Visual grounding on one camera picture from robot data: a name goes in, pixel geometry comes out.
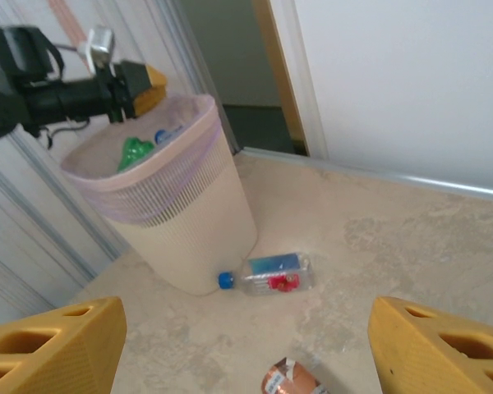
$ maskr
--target blue bottle cap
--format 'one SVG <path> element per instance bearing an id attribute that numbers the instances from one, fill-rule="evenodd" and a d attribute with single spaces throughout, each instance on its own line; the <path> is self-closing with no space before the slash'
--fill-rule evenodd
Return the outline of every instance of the blue bottle cap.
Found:
<path id="1" fill-rule="evenodd" d="M 219 287 L 223 290 L 228 290 L 233 288 L 233 275 L 232 273 L 220 273 L 219 278 Z"/>

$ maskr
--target white wall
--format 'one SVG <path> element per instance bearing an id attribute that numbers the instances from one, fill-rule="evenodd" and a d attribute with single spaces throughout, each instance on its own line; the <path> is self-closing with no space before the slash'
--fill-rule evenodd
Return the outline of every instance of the white wall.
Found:
<path id="1" fill-rule="evenodd" d="M 251 0 L 181 0 L 224 104 L 279 106 Z"/>
<path id="2" fill-rule="evenodd" d="M 493 0 L 294 2 L 330 160 L 493 189 Z"/>

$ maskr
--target green plastic item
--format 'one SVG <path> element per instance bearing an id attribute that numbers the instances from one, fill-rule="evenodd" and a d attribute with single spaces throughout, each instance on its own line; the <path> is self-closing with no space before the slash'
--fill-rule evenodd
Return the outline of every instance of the green plastic item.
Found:
<path id="1" fill-rule="evenodd" d="M 122 172 L 137 160 L 141 160 L 154 150 L 155 145 L 149 141 L 141 141 L 136 137 L 128 137 L 122 146 L 122 159 L 117 172 Z"/>

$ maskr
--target trash can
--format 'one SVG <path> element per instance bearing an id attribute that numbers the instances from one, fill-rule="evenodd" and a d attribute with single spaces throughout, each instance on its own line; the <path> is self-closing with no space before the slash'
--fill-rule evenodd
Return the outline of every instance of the trash can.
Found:
<path id="1" fill-rule="evenodd" d="M 159 142 L 117 173 L 127 137 Z M 218 288 L 257 234 L 215 101 L 165 98 L 144 116 L 112 124 L 72 150 L 66 178 L 173 286 L 193 295 Z"/>

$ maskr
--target floor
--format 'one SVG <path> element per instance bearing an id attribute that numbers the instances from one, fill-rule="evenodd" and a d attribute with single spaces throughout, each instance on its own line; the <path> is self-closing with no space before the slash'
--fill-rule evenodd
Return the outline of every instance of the floor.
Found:
<path id="1" fill-rule="evenodd" d="M 224 105 L 239 146 L 296 153 L 281 108 Z"/>

